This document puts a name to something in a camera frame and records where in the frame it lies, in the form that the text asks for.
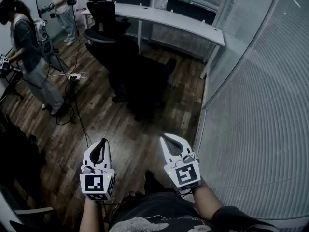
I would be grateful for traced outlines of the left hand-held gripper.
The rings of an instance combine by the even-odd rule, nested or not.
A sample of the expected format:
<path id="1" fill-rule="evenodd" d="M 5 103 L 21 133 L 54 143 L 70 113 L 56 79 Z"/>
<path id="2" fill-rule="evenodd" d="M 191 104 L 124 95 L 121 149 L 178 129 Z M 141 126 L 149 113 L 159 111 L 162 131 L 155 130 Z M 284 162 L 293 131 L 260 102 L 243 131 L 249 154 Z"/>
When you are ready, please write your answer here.
<path id="1" fill-rule="evenodd" d="M 115 185 L 114 169 L 91 167 L 112 164 L 109 141 L 102 138 L 94 142 L 84 152 L 83 164 L 80 174 L 82 194 L 94 201 L 110 200 Z"/>

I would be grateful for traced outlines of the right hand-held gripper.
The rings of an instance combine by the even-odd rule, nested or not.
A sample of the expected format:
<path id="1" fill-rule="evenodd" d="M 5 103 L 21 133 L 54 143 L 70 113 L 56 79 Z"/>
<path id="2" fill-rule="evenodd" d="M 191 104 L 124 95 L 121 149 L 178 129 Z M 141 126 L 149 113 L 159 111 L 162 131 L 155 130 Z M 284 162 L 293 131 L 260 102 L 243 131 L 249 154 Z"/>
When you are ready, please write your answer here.
<path id="1" fill-rule="evenodd" d="M 200 186 L 201 176 L 199 160 L 197 159 L 188 141 L 171 133 L 164 133 L 160 137 L 166 165 L 164 170 L 173 182 L 175 190 L 184 193 Z"/>

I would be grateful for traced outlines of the person's left forearm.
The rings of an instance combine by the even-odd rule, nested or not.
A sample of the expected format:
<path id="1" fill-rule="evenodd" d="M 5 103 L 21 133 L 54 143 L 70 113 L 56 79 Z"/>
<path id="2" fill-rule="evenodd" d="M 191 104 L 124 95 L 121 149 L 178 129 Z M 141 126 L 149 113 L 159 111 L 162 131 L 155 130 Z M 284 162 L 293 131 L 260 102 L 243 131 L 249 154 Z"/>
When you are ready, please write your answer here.
<path id="1" fill-rule="evenodd" d="M 79 232 L 104 232 L 101 204 L 88 198 L 85 199 Z"/>

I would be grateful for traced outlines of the person's right forearm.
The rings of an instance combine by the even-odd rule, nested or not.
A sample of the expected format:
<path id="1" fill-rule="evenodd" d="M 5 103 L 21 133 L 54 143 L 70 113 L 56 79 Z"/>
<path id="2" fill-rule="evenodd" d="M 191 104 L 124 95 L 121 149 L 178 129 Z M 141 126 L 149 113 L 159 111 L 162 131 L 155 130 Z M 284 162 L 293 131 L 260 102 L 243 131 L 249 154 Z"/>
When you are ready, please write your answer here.
<path id="1" fill-rule="evenodd" d="M 201 184 L 195 187 L 192 193 L 198 213 L 205 220 L 212 220 L 213 215 L 223 207 L 203 178 L 201 178 Z"/>

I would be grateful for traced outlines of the black headrest office chair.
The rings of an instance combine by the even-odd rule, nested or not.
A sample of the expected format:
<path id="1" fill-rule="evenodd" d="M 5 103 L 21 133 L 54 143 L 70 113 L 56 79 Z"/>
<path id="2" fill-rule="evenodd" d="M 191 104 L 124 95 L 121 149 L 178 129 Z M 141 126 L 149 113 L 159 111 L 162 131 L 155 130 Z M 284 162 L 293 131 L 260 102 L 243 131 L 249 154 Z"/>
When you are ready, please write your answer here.
<path id="1" fill-rule="evenodd" d="M 117 21 L 115 16 L 115 4 L 108 0 L 89 0 L 87 7 L 95 21 L 95 24 L 86 29 L 84 36 L 92 44 L 128 44 L 133 40 L 125 36 L 130 27 L 127 21 Z"/>

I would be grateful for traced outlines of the person's black shoe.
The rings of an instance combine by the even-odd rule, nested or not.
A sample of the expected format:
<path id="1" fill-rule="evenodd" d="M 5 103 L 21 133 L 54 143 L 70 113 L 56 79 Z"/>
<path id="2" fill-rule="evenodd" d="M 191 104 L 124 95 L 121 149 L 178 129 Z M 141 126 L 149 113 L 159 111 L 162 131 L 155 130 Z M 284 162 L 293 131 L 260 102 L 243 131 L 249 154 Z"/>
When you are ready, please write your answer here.
<path id="1" fill-rule="evenodd" d="M 152 194 L 165 191 L 165 187 L 155 178 L 154 173 L 146 170 L 144 173 L 144 192 L 145 194 Z"/>

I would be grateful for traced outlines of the person's black printed shirt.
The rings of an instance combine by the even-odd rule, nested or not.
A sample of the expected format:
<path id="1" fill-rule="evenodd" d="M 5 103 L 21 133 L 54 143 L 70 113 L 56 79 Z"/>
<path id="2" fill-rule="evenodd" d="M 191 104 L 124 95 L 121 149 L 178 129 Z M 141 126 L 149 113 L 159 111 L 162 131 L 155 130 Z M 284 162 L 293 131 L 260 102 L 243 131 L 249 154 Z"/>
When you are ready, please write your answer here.
<path id="1" fill-rule="evenodd" d="M 114 212 L 109 232 L 279 232 L 234 206 L 220 208 L 212 218 L 197 212 L 193 202 L 173 192 L 128 197 Z"/>

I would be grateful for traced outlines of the white desk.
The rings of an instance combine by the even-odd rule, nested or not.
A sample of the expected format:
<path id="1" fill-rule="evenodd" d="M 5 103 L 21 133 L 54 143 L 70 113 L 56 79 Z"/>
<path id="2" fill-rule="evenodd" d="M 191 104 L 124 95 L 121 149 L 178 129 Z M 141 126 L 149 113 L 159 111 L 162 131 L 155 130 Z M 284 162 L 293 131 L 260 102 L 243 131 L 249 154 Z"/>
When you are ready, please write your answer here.
<path id="1" fill-rule="evenodd" d="M 203 60 L 206 63 L 203 71 L 200 74 L 200 79 L 206 76 L 207 70 L 216 57 L 219 49 L 225 46 L 223 32 L 211 25 L 206 24 L 204 21 L 198 21 L 196 19 L 174 13 L 173 11 L 160 10 L 152 7 L 144 7 L 130 4 L 115 4 L 115 15 L 117 17 L 123 17 L 138 21 L 138 33 L 137 42 L 138 46 L 141 45 L 142 39 L 142 23 L 148 22 L 151 24 L 159 24 L 167 26 L 172 29 L 179 29 L 184 32 L 201 37 L 208 42 L 215 45 L 215 49 L 212 51 L 208 61 Z"/>

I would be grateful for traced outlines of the whiteboard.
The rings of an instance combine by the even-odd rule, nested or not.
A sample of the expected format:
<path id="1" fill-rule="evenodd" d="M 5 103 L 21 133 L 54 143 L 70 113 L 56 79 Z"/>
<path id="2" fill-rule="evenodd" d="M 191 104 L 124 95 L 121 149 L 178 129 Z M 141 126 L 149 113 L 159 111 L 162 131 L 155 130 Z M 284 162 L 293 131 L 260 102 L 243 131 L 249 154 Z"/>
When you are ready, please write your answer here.
<path id="1" fill-rule="evenodd" d="M 40 18 L 37 0 L 21 0 L 29 9 L 33 19 Z"/>

